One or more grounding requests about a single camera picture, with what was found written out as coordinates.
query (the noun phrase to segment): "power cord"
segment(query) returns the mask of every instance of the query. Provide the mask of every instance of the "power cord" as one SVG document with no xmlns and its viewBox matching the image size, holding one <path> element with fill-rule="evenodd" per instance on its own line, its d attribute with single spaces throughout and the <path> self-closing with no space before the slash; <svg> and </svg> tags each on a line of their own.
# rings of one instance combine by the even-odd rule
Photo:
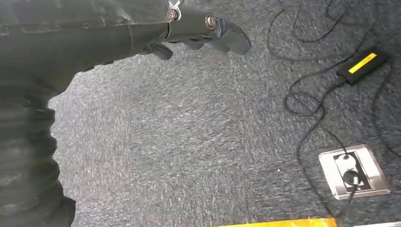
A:
<svg viewBox="0 0 401 227">
<path fill-rule="evenodd" d="M 377 23 L 377 21 L 378 21 L 378 18 L 379 18 L 379 9 L 378 9 L 378 5 L 377 5 L 378 3 L 377 3 L 377 0 L 375 0 L 375 3 L 376 3 L 376 8 L 375 8 L 375 9 L 376 9 L 376 18 L 375 18 L 374 23 L 373 23 L 373 24 L 369 27 L 369 29 L 364 33 L 364 35 L 363 35 L 361 41 L 358 43 L 356 49 L 355 49 L 352 53 L 350 53 L 350 54 L 345 54 L 345 55 L 336 54 L 336 55 L 328 55 L 328 56 L 324 56 L 324 57 L 298 58 L 298 59 L 296 59 L 296 58 L 290 58 L 290 57 L 280 56 L 279 54 L 277 54 L 276 52 L 273 51 L 273 49 L 272 49 L 272 47 L 271 47 L 271 44 L 270 44 L 271 28 L 273 27 L 274 21 L 278 18 L 278 16 L 279 16 L 281 13 L 283 13 L 283 12 L 285 11 L 285 10 L 284 10 L 284 7 L 283 7 L 282 4 L 281 4 L 281 2 L 280 2 L 279 0 L 278 0 L 278 2 L 279 2 L 279 4 L 280 4 L 280 6 L 281 6 L 281 11 L 280 11 L 278 14 L 276 14 L 275 17 L 273 18 L 273 20 L 271 21 L 270 27 L 269 27 L 269 30 L 268 30 L 268 37 L 267 37 L 267 41 L 268 41 L 267 48 L 268 48 L 270 54 L 271 54 L 273 57 L 276 57 L 276 58 L 281 59 L 281 60 L 287 60 L 287 61 L 319 61 L 319 60 L 327 60 L 327 59 L 332 59 L 332 58 L 335 58 L 335 57 L 344 57 L 344 56 L 345 56 L 345 58 L 343 58 L 343 60 L 341 60 L 341 61 L 339 61 L 339 62 L 337 62 L 337 63 L 335 63 L 335 64 L 333 64 L 333 65 L 331 65 L 331 66 L 329 66 L 329 67 L 327 67 L 327 68 L 325 68 L 325 69 L 322 69 L 322 70 L 319 70 L 319 71 L 317 71 L 317 72 L 314 72 L 314 73 L 310 73 L 310 74 L 306 74 L 306 75 L 301 76 L 299 79 L 297 79 L 297 80 L 290 86 L 290 88 L 289 88 L 289 90 L 288 90 L 288 93 L 287 93 L 287 95 L 284 97 L 284 101 L 283 101 L 283 103 L 284 103 L 284 109 L 287 110 L 290 114 L 295 115 L 295 116 L 302 116 L 302 117 L 313 117 L 314 119 L 316 119 L 316 122 L 308 129 L 308 131 L 302 136 L 301 140 L 298 142 L 298 145 L 297 145 L 297 147 L 296 147 L 296 159 L 297 159 L 297 162 L 298 162 L 298 164 L 299 164 L 299 166 L 300 166 L 300 168 L 301 168 L 301 170 L 302 170 L 302 174 L 304 175 L 304 177 L 305 177 L 305 179 L 307 180 L 309 186 L 311 187 L 311 189 L 313 190 L 313 192 L 316 194 L 316 196 L 318 197 L 320 203 L 321 203 L 322 206 L 325 208 L 325 210 L 327 211 L 327 213 L 328 213 L 330 216 L 332 216 L 332 217 L 339 218 L 339 217 L 343 216 L 343 215 L 347 212 L 347 210 L 350 208 L 350 206 L 351 206 L 351 204 L 352 204 L 352 201 L 353 201 L 353 198 L 354 198 L 354 196 L 355 196 L 355 193 L 356 193 L 356 191 L 357 191 L 357 188 L 358 188 L 358 186 L 359 186 L 360 177 L 357 175 L 357 173 L 356 173 L 356 175 L 355 175 L 355 173 L 352 173 L 352 174 L 351 174 L 351 175 L 354 176 L 354 180 L 353 180 L 352 184 L 350 184 L 350 185 L 353 185 L 353 190 L 352 190 L 352 192 L 351 192 L 350 195 L 349 195 L 347 204 L 346 204 L 337 214 L 335 214 L 334 212 L 332 212 L 332 211 L 330 210 L 330 208 L 328 207 L 328 205 L 326 204 L 326 202 L 323 200 L 322 196 L 318 193 L 316 187 L 313 185 L 313 182 L 312 182 L 311 178 L 306 174 L 306 169 L 305 169 L 305 167 L 304 167 L 304 165 L 303 165 L 303 163 L 302 163 L 302 159 L 301 159 L 301 156 L 300 156 L 300 150 L 301 150 L 301 147 L 302 147 L 303 143 L 304 143 L 305 140 L 307 139 L 307 137 L 313 132 L 314 129 L 316 129 L 316 128 L 319 126 L 319 127 L 322 128 L 326 133 L 328 133 L 330 136 L 332 136 L 332 137 L 341 145 L 342 149 L 344 150 L 344 153 L 346 154 L 345 157 L 346 157 L 346 158 L 349 157 L 349 154 L 348 154 L 348 152 L 347 152 L 347 149 L 346 149 L 344 143 L 343 143 L 333 132 L 331 132 L 330 130 L 328 130 L 328 129 L 322 124 L 322 121 L 323 121 L 323 119 L 324 119 L 324 117 L 325 117 L 325 115 L 326 115 L 326 109 L 325 109 L 325 107 L 324 107 L 324 100 L 325 100 L 325 98 L 326 98 L 331 92 L 333 92 L 335 89 L 337 89 L 337 88 L 343 86 L 343 85 L 346 83 L 346 81 L 345 81 L 345 79 L 343 79 L 343 78 L 339 78 L 338 81 L 336 81 L 336 83 L 334 83 L 332 86 L 330 86 L 330 87 L 324 92 L 324 94 L 323 94 L 323 96 L 322 96 L 322 98 L 321 98 L 320 100 L 319 100 L 318 98 L 316 98 L 316 97 L 310 95 L 310 94 L 305 93 L 305 92 L 299 92 L 299 91 L 296 92 L 296 91 L 293 91 L 293 88 L 294 88 L 294 86 L 295 86 L 296 84 L 298 84 L 298 83 L 301 82 L 302 80 L 304 80 L 304 79 L 306 79 L 306 78 L 308 78 L 308 77 L 317 76 L 317 75 L 320 75 L 320 74 L 322 74 L 322 73 L 328 72 L 328 71 L 330 71 L 331 69 L 333 69 L 333 68 L 339 66 L 340 64 L 342 64 L 342 63 L 348 61 L 349 59 L 351 59 L 352 57 L 354 57 L 355 54 L 356 54 L 356 53 L 359 51 L 359 49 L 361 48 L 362 43 L 364 42 L 364 40 L 365 40 L 365 38 L 367 37 L 367 35 L 368 35 L 369 33 L 372 33 L 373 35 L 375 35 L 374 32 L 373 32 L 373 29 L 374 29 L 374 27 L 375 27 L 375 25 L 376 25 L 376 23 Z M 330 2 L 328 3 L 328 5 L 327 5 L 327 7 L 326 7 L 326 17 L 328 17 L 328 18 L 330 18 L 330 15 L 329 15 L 329 7 L 330 7 L 330 5 L 332 4 L 332 2 L 333 2 L 333 0 L 330 0 Z M 345 9 L 345 11 L 334 21 L 334 24 L 331 26 L 331 28 L 330 28 L 326 33 L 324 33 L 322 36 L 320 36 L 320 37 L 318 37 L 318 38 L 316 38 L 316 39 L 308 40 L 308 39 L 302 39 L 302 38 L 298 37 L 297 34 L 296 34 L 296 32 L 295 32 L 296 23 L 297 23 L 297 21 L 298 21 L 298 19 L 299 19 L 299 14 L 300 14 L 300 11 L 301 11 L 301 8 L 302 8 L 302 0 L 300 0 L 298 13 L 297 13 L 297 15 L 296 15 L 296 19 L 295 19 L 295 21 L 294 21 L 294 23 L 293 23 L 293 26 L 292 26 L 292 34 L 293 34 L 294 38 L 296 38 L 299 42 L 303 42 L 303 43 L 316 43 L 316 42 L 318 42 L 318 41 L 320 41 L 320 40 L 326 38 L 326 37 L 334 30 L 335 26 L 336 26 L 337 24 L 341 23 L 341 19 L 346 15 L 346 13 L 347 13 L 348 10 L 350 9 L 350 7 L 351 7 L 351 5 L 349 4 L 349 5 L 347 6 L 347 8 Z M 291 109 L 290 106 L 289 106 L 289 104 L 288 104 L 288 99 L 289 99 L 290 97 L 291 97 L 292 99 L 294 99 L 297 103 L 301 104 L 304 108 L 306 108 L 306 109 L 308 110 L 308 113 L 301 113 L 301 112 L 297 112 L 297 111 Z M 304 102 L 302 102 L 301 100 L 299 100 L 298 97 L 303 97 L 303 98 L 309 99 L 310 101 L 312 101 L 312 102 L 314 102 L 315 104 L 317 104 L 317 107 L 314 108 L 314 109 L 310 109 L 310 108 L 307 106 L 307 104 L 304 103 Z M 316 116 L 316 113 L 318 113 L 319 110 L 322 110 L 322 113 L 321 113 L 320 117 Z"/>
<path fill-rule="evenodd" d="M 381 141 L 381 143 L 384 145 L 384 147 L 386 148 L 387 151 L 395 154 L 397 157 L 401 158 L 401 155 L 397 152 L 394 151 L 394 149 L 386 142 L 386 140 L 383 138 L 383 135 L 381 133 L 381 131 L 379 130 L 379 126 L 377 124 L 377 120 L 378 117 L 376 116 L 376 106 L 377 106 L 377 101 L 379 100 L 379 96 L 380 93 L 384 90 L 384 86 L 389 82 L 390 77 L 392 75 L 392 71 L 393 71 L 393 64 L 390 61 L 390 69 L 389 72 L 387 73 L 387 75 L 384 77 L 383 82 L 380 84 L 379 89 L 376 91 L 375 97 L 373 98 L 373 102 L 372 102 L 372 109 L 371 109 L 371 113 L 372 113 L 372 121 L 373 121 L 373 126 L 375 127 L 375 130 L 379 136 L 379 139 Z"/>
</svg>

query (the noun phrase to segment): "floor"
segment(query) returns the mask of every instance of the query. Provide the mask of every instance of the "floor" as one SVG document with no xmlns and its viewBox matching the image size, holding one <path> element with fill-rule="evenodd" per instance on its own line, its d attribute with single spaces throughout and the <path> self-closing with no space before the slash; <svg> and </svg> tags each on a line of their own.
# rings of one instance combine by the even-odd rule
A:
<svg viewBox="0 0 401 227">
<path fill-rule="evenodd" d="M 374 1 L 353 1 L 343 21 L 371 24 Z M 401 1 L 378 0 L 375 31 L 380 46 L 401 53 Z M 299 0 L 281 0 L 270 42 L 278 54 L 299 58 L 348 53 L 365 28 L 340 24 L 317 44 L 291 35 Z M 324 17 L 328 0 L 304 0 L 297 32 L 318 37 L 333 23 Z M 330 13 L 338 16 L 344 0 Z M 269 220 L 328 217 L 295 160 L 296 144 L 312 119 L 289 115 L 282 106 L 292 81 L 341 58 L 279 60 L 267 50 L 267 31 L 280 12 L 277 0 L 187 0 L 190 7 L 230 18 L 249 34 L 246 56 L 210 47 L 191 51 L 170 45 L 170 61 L 135 56 L 78 74 L 52 100 L 56 110 L 55 159 L 65 193 L 77 200 L 74 227 L 205 227 Z M 363 47 L 374 42 L 368 35 Z M 401 152 L 401 60 L 381 94 L 378 109 L 386 141 Z M 388 66 L 356 86 L 342 87 L 327 101 L 324 125 L 347 145 L 369 144 L 389 182 L 401 190 L 401 160 L 385 151 L 370 117 L 372 98 Z M 335 70 L 301 84 L 321 95 Z M 339 148 L 316 130 L 302 159 L 320 194 L 333 198 L 318 154 Z M 355 199 L 338 225 L 350 227 L 401 219 L 401 193 Z"/>
</svg>

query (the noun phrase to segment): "yellow strip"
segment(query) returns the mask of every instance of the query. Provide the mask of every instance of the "yellow strip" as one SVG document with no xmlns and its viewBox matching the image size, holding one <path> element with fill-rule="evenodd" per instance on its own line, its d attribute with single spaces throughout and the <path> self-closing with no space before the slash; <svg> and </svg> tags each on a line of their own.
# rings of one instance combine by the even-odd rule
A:
<svg viewBox="0 0 401 227">
<path fill-rule="evenodd" d="M 368 62 L 370 62 L 376 56 L 377 55 L 375 53 L 371 53 L 370 55 L 365 57 L 362 61 L 360 61 L 358 64 L 354 65 L 354 67 L 349 69 L 348 72 L 355 73 L 358 69 L 362 68 L 362 66 L 366 65 Z"/>
<path fill-rule="evenodd" d="M 336 220 L 334 218 L 320 218 L 320 219 L 272 221 L 272 222 L 242 224 L 242 225 L 233 225 L 224 227 L 337 227 L 337 225 L 336 225 Z"/>
</svg>

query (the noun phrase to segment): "black cable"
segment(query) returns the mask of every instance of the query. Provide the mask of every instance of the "black cable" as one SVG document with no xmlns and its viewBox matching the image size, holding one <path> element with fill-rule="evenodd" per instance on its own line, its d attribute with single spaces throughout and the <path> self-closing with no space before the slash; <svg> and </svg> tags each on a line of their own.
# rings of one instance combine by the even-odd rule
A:
<svg viewBox="0 0 401 227">
<path fill-rule="evenodd" d="M 377 120 L 378 120 L 378 117 L 376 116 L 377 101 L 379 100 L 380 93 L 383 91 L 384 86 L 389 82 L 390 77 L 391 77 L 391 74 L 392 74 L 392 71 L 393 71 L 393 64 L 392 64 L 392 62 L 390 61 L 389 64 L 390 64 L 389 72 L 388 72 L 387 75 L 384 77 L 383 82 L 380 84 L 379 89 L 376 91 L 375 97 L 373 98 L 372 109 L 371 109 L 372 121 L 373 121 L 373 126 L 375 127 L 375 130 L 376 130 L 376 132 L 377 132 L 377 134 L 378 134 L 378 136 L 379 136 L 379 139 L 380 139 L 381 143 L 384 145 L 384 147 L 386 148 L 386 150 L 389 151 L 389 152 L 391 152 L 391 153 L 393 153 L 393 154 L 395 154 L 396 156 L 398 156 L 398 157 L 401 158 L 401 155 L 400 155 L 399 153 L 395 152 L 394 149 L 393 149 L 393 148 L 386 142 L 386 140 L 383 138 L 383 135 L 382 135 L 382 133 L 380 132 L 379 127 L 378 127 L 378 125 L 377 125 Z"/>
<path fill-rule="evenodd" d="M 330 5 L 333 3 L 334 0 L 330 0 L 329 4 L 327 4 L 326 7 L 326 14 L 329 13 L 329 7 Z M 316 43 L 322 39 L 324 39 L 326 36 L 328 36 L 333 30 L 334 28 L 337 26 L 337 24 L 340 22 L 340 20 L 343 18 L 343 16 L 347 13 L 347 11 L 351 8 L 351 4 L 349 4 L 347 6 L 347 8 L 343 11 L 343 13 L 341 13 L 341 15 L 338 17 L 338 19 L 336 19 L 334 21 L 334 24 L 330 27 L 330 29 L 325 32 L 322 36 L 320 36 L 319 38 L 316 39 L 302 39 L 300 38 L 296 33 L 295 33 L 295 26 L 296 23 L 298 22 L 299 19 L 299 14 L 301 13 L 301 8 L 302 8 L 302 0 L 299 0 L 299 9 L 298 9 L 298 13 L 296 15 L 296 19 L 294 20 L 294 23 L 292 25 L 292 35 L 299 41 L 303 42 L 303 43 Z"/>
<path fill-rule="evenodd" d="M 324 60 L 333 59 L 333 58 L 340 58 L 340 57 L 341 57 L 341 58 L 345 58 L 345 59 L 342 60 L 339 64 L 335 64 L 335 65 L 333 65 L 333 66 L 330 66 L 330 67 L 328 68 L 328 70 L 330 70 L 330 69 L 332 69 L 332 68 L 334 68 L 334 67 L 340 65 L 341 63 L 346 62 L 347 60 L 351 59 L 351 58 L 359 51 L 359 49 L 361 48 L 361 45 L 362 45 L 363 41 L 366 39 L 366 37 L 367 37 L 367 35 L 368 35 L 369 33 L 372 33 L 375 37 L 377 37 L 377 35 L 375 34 L 373 28 L 376 26 L 376 23 L 377 23 L 378 18 L 379 18 L 379 5 L 378 5 L 378 1 L 375 0 L 375 3 L 376 3 L 376 4 L 375 4 L 375 10 L 376 10 L 376 18 L 375 18 L 375 21 L 374 21 L 373 24 L 367 29 L 367 31 L 366 31 L 366 32 L 364 33 L 364 35 L 362 36 L 362 39 L 361 39 L 360 42 L 358 43 L 356 49 L 353 50 L 351 53 L 347 53 L 347 54 L 332 54 L 332 55 L 327 55 L 327 56 L 323 56 L 323 57 L 311 57 L 311 58 L 290 58 L 290 57 L 287 57 L 287 56 L 279 55 L 278 53 L 276 53 L 276 52 L 273 50 L 273 48 L 272 48 L 272 46 L 271 46 L 271 43 L 270 43 L 271 29 L 272 29 L 272 27 L 273 27 L 274 22 L 276 21 L 276 19 L 277 19 L 283 12 L 285 12 L 286 10 L 284 9 L 284 7 L 283 7 L 283 5 L 282 5 L 282 3 L 281 3 L 280 0 L 277 0 L 277 2 L 279 3 L 281 10 L 273 17 L 273 20 L 271 20 L 270 25 L 269 25 L 269 29 L 268 29 L 268 33 L 267 33 L 267 50 L 269 51 L 269 53 L 271 54 L 271 56 L 273 56 L 273 57 L 275 57 L 275 58 L 277 58 L 277 59 L 285 60 L 285 61 L 293 61 L 293 62 L 296 62 L 296 61 L 324 61 Z M 329 18 L 329 19 L 332 19 L 331 15 L 329 15 L 329 8 L 330 8 L 331 3 L 332 3 L 332 0 L 331 0 L 330 3 L 326 6 L 326 9 L 325 9 L 325 11 L 326 11 L 325 16 L 326 16 L 327 18 Z M 300 10 L 301 10 L 301 8 L 298 9 L 298 12 L 297 12 L 297 15 L 296 15 L 294 24 L 296 24 L 296 21 L 299 20 Z M 338 17 L 338 18 L 335 20 L 335 22 L 334 22 L 335 25 L 337 25 L 338 23 L 344 24 L 344 22 L 341 22 L 341 19 L 342 19 L 342 17 L 345 15 L 346 11 L 344 11 L 344 12 L 341 14 L 341 16 Z M 347 26 L 358 26 L 358 27 L 361 27 L 361 28 L 365 28 L 363 25 L 360 25 L 360 24 L 351 24 L 351 23 L 347 23 L 347 24 L 345 24 L 345 25 L 347 25 Z M 299 42 L 302 42 L 302 39 L 300 39 L 299 37 L 295 36 L 295 38 L 296 38 Z"/>
<path fill-rule="evenodd" d="M 333 2 L 333 0 L 331 0 L 331 1 L 329 2 L 329 4 L 327 5 L 327 7 L 326 7 L 326 16 L 328 15 L 328 12 L 329 12 L 328 9 L 329 9 L 330 5 L 332 4 L 332 2 Z M 356 54 L 356 53 L 359 51 L 359 49 L 361 48 L 362 43 L 364 42 L 365 38 L 367 37 L 367 35 L 368 35 L 369 33 L 372 32 L 373 28 L 375 27 L 375 25 L 376 25 L 376 23 L 377 23 L 377 21 L 378 21 L 378 18 L 379 18 L 379 9 L 378 9 L 378 5 L 377 5 L 377 0 L 376 0 L 375 2 L 376 2 L 376 10 L 377 10 L 377 12 L 376 12 L 376 19 L 375 19 L 374 23 L 370 26 L 370 28 L 364 33 L 364 35 L 363 35 L 361 41 L 358 43 L 356 49 L 355 49 L 353 52 L 351 52 L 350 54 L 346 54 L 346 55 L 339 55 L 339 54 L 338 54 L 338 55 L 325 56 L 325 57 L 321 57 L 321 58 L 316 57 L 316 58 L 294 59 L 294 58 L 289 58 L 289 57 L 280 56 L 280 55 L 278 55 L 277 53 L 275 53 L 275 52 L 272 50 L 272 47 L 271 47 L 271 44 L 270 44 L 270 35 L 271 35 L 271 28 L 272 28 L 272 26 L 273 26 L 273 24 L 274 24 L 274 21 L 278 18 L 278 16 L 279 16 L 281 13 L 283 13 L 283 12 L 285 11 L 285 10 L 284 10 L 284 7 L 282 7 L 282 4 L 281 4 L 280 1 L 279 1 L 279 4 L 280 4 L 280 6 L 281 6 L 281 11 L 275 15 L 275 17 L 273 18 L 273 20 L 272 20 L 271 23 L 270 23 L 270 27 L 269 27 L 269 30 L 268 30 L 268 37 L 267 37 L 268 44 L 267 44 L 267 48 L 268 48 L 270 54 L 271 54 L 272 56 L 278 58 L 278 59 L 287 60 L 287 61 L 318 61 L 318 60 L 327 60 L 327 59 L 331 59 L 331 58 L 334 58 L 334 57 L 346 56 L 343 60 L 341 60 L 341 61 L 339 61 L 339 62 L 337 62 L 337 63 L 335 63 L 335 64 L 333 64 L 333 65 L 331 65 L 331 66 L 329 66 L 329 67 L 327 67 L 327 68 L 325 68 L 325 69 L 322 69 L 322 70 L 319 70 L 319 71 L 317 71 L 317 72 L 313 72 L 313 73 L 309 73 L 309 74 L 306 74 L 306 75 L 301 76 L 299 79 L 297 79 L 297 80 L 290 86 L 290 88 L 289 88 L 289 90 L 288 90 L 288 94 L 287 94 L 287 95 L 285 96 L 285 98 L 284 98 L 284 108 L 285 108 L 285 110 L 287 110 L 290 114 L 293 114 L 293 115 L 295 115 L 295 116 L 302 116 L 302 117 L 313 117 L 313 118 L 316 119 L 316 122 L 308 129 L 308 131 L 302 136 L 301 140 L 299 141 L 299 143 L 298 143 L 298 145 L 297 145 L 297 147 L 296 147 L 296 159 L 297 159 L 297 162 L 298 162 L 298 164 L 299 164 L 299 166 L 300 166 L 300 168 L 301 168 L 301 170 L 302 170 L 302 174 L 304 175 L 305 179 L 307 180 L 307 182 L 308 182 L 309 186 L 311 187 L 311 189 L 313 190 L 313 192 L 314 192 L 314 193 L 316 194 L 316 196 L 318 197 L 320 203 L 321 203 L 322 206 L 325 208 L 325 210 L 327 211 L 327 213 L 328 213 L 329 215 L 331 215 L 332 217 L 335 217 L 335 218 L 341 217 L 341 216 L 344 215 L 344 214 L 346 213 L 346 211 L 349 209 L 349 207 L 351 206 L 352 200 L 353 200 L 353 198 L 354 198 L 354 195 L 355 195 L 355 193 L 356 193 L 356 190 L 357 190 L 357 186 L 358 186 L 358 185 L 354 185 L 353 191 L 352 191 L 352 193 L 351 193 L 350 196 L 349 196 L 349 199 L 348 199 L 347 204 L 340 210 L 340 212 L 339 212 L 338 214 L 334 214 L 334 213 L 330 210 L 330 208 L 328 207 L 328 205 L 324 202 L 324 200 L 323 200 L 323 198 L 321 197 L 321 195 L 318 193 L 316 187 L 313 185 L 313 182 L 312 182 L 311 178 L 306 174 L 306 169 L 305 169 L 305 167 L 304 167 L 304 165 L 303 165 L 303 163 L 302 163 L 302 159 L 301 159 L 301 155 L 300 155 L 300 150 L 301 150 L 301 147 L 302 147 L 303 143 L 304 143 L 305 140 L 307 139 L 307 137 L 312 133 L 312 131 L 313 131 L 314 129 L 316 129 L 316 128 L 319 126 L 319 127 L 322 128 L 326 133 L 328 133 L 330 136 L 332 136 L 332 137 L 341 145 L 342 149 L 344 150 L 344 153 L 346 154 L 346 157 L 348 156 L 347 149 L 346 149 L 345 145 L 343 144 L 343 142 L 342 142 L 334 133 L 332 133 L 330 130 L 328 130 L 326 127 L 324 127 L 323 124 L 322 124 L 322 120 L 324 119 L 324 117 L 325 117 L 325 115 L 326 115 L 326 109 L 325 109 L 325 107 L 324 107 L 324 100 L 325 100 L 325 98 L 326 98 L 332 91 L 334 91 L 335 89 L 337 89 L 337 88 L 341 87 L 342 85 L 344 85 L 344 84 L 345 84 L 345 80 L 344 80 L 344 79 L 340 79 L 339 82 L 335 83 L 333 86 L 330 86 L 330 87 L 326 90 L 326 92 L 323 94 L 323 96 L 322 96 L 322 98 L 321 98 L 320 100 L 318 100 L 318 99 L 315 98 L 314 96 L 312 96 L 312 95 L 310 95 L 310 94 L 307 94 L 307 93 L 305 93 L 305 92 L 295 92 L 295 91 L 293 91 L 293 88 L 294 88 L 294 86 L 295 86 L 296 84 L 298 84 L 299 82 L 301 82 L 303 79 L 308 78 L 308 77 L 312 77 L 312 76 L 316 76 L 316 75 L 320 75 L 320 74 L 325 73 L 325 72 L 328 72 L 329 70 L 331 70 L 331 69 L 333 69 L 333 68 L 339 66 L 340 64 L 342 64 L 342 63 L 348 61 L 349 59 L 351 59 L 352 57 L 355 56 L 355 54 Z M 298 36 L 296 35 L 296 33 L 294 32 L 294 29 L 295 29 L 297 20 L 299 19 L 299 14 L 300 14 L 300 11 L 301 11 L 301 7 L 302 7 L 302 0 L 300 0 L 300 6 L 299 6 L 299 9 L 298 9 L 298 13 L 297 13 L 296 19 L 295 19 L 295 21 L 294 21 L 294 23 L 293 23 L 292 34 L 293 34 L 294 37 L 295 37 L 298 41 L 300 41 L 300 42 L 303 42 L 303 43 L 316 43 L 316 42 L 318 42 L 318 41 L 324 39 L 326 36 L 328 36 L 328 34 L 330 34 L 330 33 L 334 30 L 335 26 L 336 26 L 338 23 L 340 23 L 341 18 L 343 18 L 344 15 L 345 15 L 345 14 L 347 13 L 347 11 L 349 10 L 350 5 L 349 5 L 349 6 L 346 8 L 346 10 L 334 21 L 334 24 L 332 25 L 332 27 L 329 29 L 328 32 L 324 33 L 322 36 L 320 36 L 319 38 L 314 39 L 314 40 L 301 39 L 301 38 L 298 37 Z M 305 107 L 307 110 L 309 110 L 309 112 L 308 112 L 308 113 L 300 113 L 300 112 L 297 112 L 297 111 L 292 110 L 292 109 L 288 106 L 288 99 L 289 99 L 290 97 L 293 98 L 293 99 L 294 99 L 296 102 L 298 102 L 299 104 L 301 104 L 303 107 Z M 301 100 L 299 100 L 297 97 L 308 98 L 308 99 L 310 99 L 311 101 L 315 102 L 315 103 L 317 104 L 317 107 L 311 110 L 311 109 L 308 108 L 308 106 L 307 106 L 304 102 L 302 102 Z M 318 113 L 319 110 L 322 110 L 322 113 L 321 113 L 320 117 L 317 117 L 317 116 L 315 116 L 315 115 L 316 115 L 316 113 Z"/>
</svg>

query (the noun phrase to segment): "metal ring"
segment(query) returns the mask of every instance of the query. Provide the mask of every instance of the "metal ring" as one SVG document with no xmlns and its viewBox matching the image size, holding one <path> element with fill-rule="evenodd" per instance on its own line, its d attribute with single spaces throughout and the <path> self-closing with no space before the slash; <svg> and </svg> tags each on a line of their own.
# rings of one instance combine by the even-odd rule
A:
<svg viewBox="0 0 401 227">
<path fill-rule="evenodd" d="M 170 1 L 168 1 L 168 3 L 170 3 L 170 6 L 180 6 L 181 4 L 184 3 L 185 0 L 177 0 L 177 2 L 175 4 L 171 3 Z"/>
</svg>

